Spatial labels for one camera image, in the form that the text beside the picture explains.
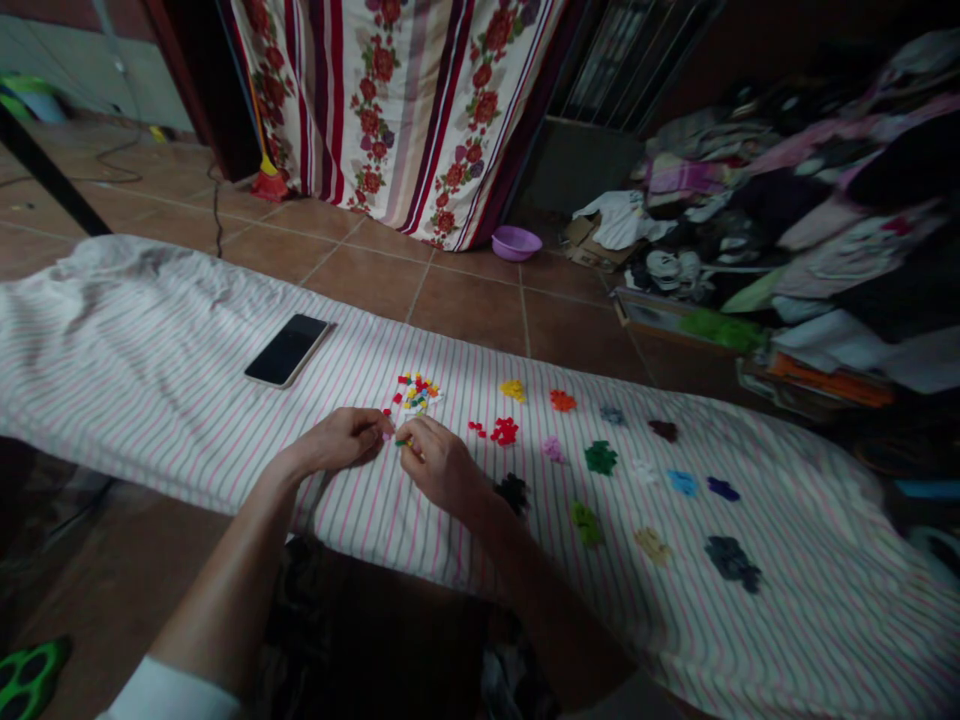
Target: black phone screen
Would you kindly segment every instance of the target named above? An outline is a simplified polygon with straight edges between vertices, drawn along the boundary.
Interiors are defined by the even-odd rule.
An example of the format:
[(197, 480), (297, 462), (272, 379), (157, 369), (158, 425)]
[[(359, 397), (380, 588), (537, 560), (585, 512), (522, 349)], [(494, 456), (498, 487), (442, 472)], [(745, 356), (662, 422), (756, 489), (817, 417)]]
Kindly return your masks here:
[(283, 385), (326, 329), (327, 323), (322, 320), (294, 315), (250, 363), (244, 375), (271, 385)]

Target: broom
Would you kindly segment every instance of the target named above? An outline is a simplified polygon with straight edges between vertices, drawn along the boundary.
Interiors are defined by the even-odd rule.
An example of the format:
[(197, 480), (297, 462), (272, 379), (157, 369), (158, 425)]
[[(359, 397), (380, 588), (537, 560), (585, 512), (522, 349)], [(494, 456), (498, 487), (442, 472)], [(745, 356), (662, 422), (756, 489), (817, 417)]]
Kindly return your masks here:
[(257, 101), (257, 91), (253, 87), (253, 78), (250, 77), (250, 71), (247, 70), (247, 82), (250, 83), (250, 97), (253, 99), (253, 113), (257, 119), (257, 139), (260, 141), (260, 172), (257, 179), (253, 181), (252, 194), (254, 197), (269, 200), (270, 202), (283, 202), (293, 195), (290, 188), (283, 181), (283, 176), (276, 166), (270, 161), (267, 154), (267, 140), (263, 134), (263, 119), (260, 117), (260, 104)]

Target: striped bed sheet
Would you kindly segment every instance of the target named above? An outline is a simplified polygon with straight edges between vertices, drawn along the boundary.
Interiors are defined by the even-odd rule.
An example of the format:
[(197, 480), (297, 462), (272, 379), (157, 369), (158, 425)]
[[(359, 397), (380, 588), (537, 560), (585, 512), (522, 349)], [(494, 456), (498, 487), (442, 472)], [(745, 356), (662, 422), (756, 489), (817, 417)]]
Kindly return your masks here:
[[(293, 313), (336, 323), (280, 391), (243, 369)], [(721, 717), (940, 716), (957, 687), (960, 601), (883, 516), (875, 479), (811, 433), (732, 405), (574, 372), (385, 320), (207, 255), (113, 235), (53, 268), (0, 284), (0, 433), (212, 510), (237, 510), (269, 459), (338, 406), (388, 407), (397, 375), (439, 384), (431, 414), (486, 473), (530, 489), (532, 536), (654, 677)], [(527, 402), (499, 391), (519, 379)], [(579, 403), (570, 413), (550, 390)], [(599, 408), (623, 410), (611, 425)], [(468, 430), (519, 425), (500, 447)], [(679, 427), (671, 444), (647, 427)], [(541, 443), (556, 435), (566, 464)], [(607, 440), (613, 475), (584, 449)], [(660, 480), (644, 482), (635, 462)], [(696, 497), (667, 470), (693, 474)], [(742, 495), (708, 492), (706, 477)], [(597, 515), (588, 549), (574, 501)], [(481, 596), (489, 561), (402, 473), (396, 448), (301, 491), (296, 529), (348, 555)], [(664, 567), (634, 541), (650, 527)], [(724, 581), (704, 546), (739, 540), (760, 592)]]

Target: floral curtain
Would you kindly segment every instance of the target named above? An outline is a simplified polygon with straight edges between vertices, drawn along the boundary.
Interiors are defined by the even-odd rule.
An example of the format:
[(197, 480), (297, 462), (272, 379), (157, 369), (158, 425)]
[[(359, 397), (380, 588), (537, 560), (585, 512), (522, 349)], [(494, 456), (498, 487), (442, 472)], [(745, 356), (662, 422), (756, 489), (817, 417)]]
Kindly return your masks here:
[(564, 0), (232, 1), (291, 189), (445, 250), (487, 239)]

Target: red rose pattern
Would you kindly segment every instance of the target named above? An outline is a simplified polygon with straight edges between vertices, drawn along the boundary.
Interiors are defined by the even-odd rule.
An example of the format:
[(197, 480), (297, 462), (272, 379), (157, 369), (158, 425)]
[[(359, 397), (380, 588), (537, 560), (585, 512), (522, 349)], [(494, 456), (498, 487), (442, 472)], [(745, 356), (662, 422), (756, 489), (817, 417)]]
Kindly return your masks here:
[(441, 210), (437, 213), (437, 229), (442, 233), (448, 233), (453, 230), (456, 218), (452, 212)]
[(289, 156), (289, 144), (282, 139), (283, 106), (296, 91), (292, 78), (283, 72), (286, 59), (277, 39), (277, 23), (270, 14), (265, 0), (243, 0), (243, 7), (250, 21), (253, 35), (250, 39), (253, 56), (259, 59), (257, 67), (251, 68), (256, 103), (266, 131), (267, 149), (274, 164), (286, 181), (290, 171), (285, 167)]
[(377, 194), (377, 191), (380, 190), (381, 184), (380, 176), (374, 174), (373, 171), (367, 171), (367, 173), (363, 176), (363, 189), (371, 195)]
[(393, 53), (386, 48), (375, 48), (373, 51), (373, 71), (377, 80), (383, 84), (390, 82), (390, 78), (393, 77)]
[(360, 127), (367, 135), (376, 135), (380, 131), (380, 118), (373, 110), (360, 113)]
[(360, 92), (364, 100), (373, 100), (377, 96), (377, 86), (370, 78), (364, 78), (360, 81)]
[(473, 118), (478, 125), (489, 125), (493, 121), (493, 114), (496, 111), (497, 94), (495, 92), (485, 92), (477, 100), (477, 109), (473, 111)]
[(360, 119), (363, 135), (358, 138), (358, 144), (366, 151), (367, 162), (357, 170), (356, 190), (347, 201), (347, 208), (369, 214), (370, 203), (376, 202), (376, 194), (386, 186), (380, 169), (395, 140), (393, 131), (384, 121), (377, 96), (387, 97), (385, 86), (393, 78), (394, 69), (400, 66), (393, 50), (393, 33), (400, 22), (403, 7), (400, 0), (368, 0), (364, 5), (373, 13), (378, 31), (363, 47), (364, 76), (360, 80), (359, 93), (350, 99), (350, 108)]
[(447, 185), (457, 187), (463, 180), (463, 165), (451, 165), (447, 170)]
[(475, 88), (482, 88), (488, 82), (490, 78), (493, 77), (493, 69), (490, 65), (484, 63), (480, 66), (480, 69), (473, 74), (473, 86)]
[[(517, 22), (521, 8), (525, 8), (522, 22)], [(466, 107), (466, 117), (472, 136), (457, 146), (453, 163), (433, 183), (437, 199), (436, 212), (430, 218), (435, 238), (431, 244), (436, 247), (444, 247), (442, 241), (459, 230), (456, 216), (446, 209), (452, 197), (460, 192), (462, 185), (484, 173), (486, 132), (501, 115), (496, 87), (490, 87), (494, 66), (506, 57), (507, 45), (533, 24), (538, 10), (539, 2), (534, 4), (533, 0), (500, 0), (500, 8), (494, 11), (486, 31), (470, 41), (470, 62), (476, 70), (473, 73), (474, 92)]]
[(497, 10), (490, 18), (490, 24), (487, 26), (487, 37), (485, 45), (487, 50), (497, 52), (503, 50), (513, 32), (513, 23), (516, 22), (517, 11), (501, 8)]
[(393, 25), (400, 19), (400, 0), (383, 0), (380, 5), (380, 13), (387, 25)]
[(267, 62), (273, 65), (274, 70), (279, 70), (283, 67), (283, 53), (277, 48), (267, 48)]

